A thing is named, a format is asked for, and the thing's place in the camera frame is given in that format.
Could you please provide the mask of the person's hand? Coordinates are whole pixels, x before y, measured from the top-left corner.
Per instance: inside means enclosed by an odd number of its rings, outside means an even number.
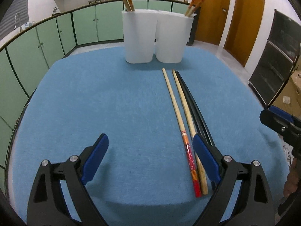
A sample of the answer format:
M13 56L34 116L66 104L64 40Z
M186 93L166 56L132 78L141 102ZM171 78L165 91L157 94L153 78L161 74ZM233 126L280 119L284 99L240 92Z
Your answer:
M296 166L297 166L297 159L293 158L290 171L288 173L287 180L284 185L284 190L283 190L284 197L288 197L290 194L296 192L297 190L299 175Z

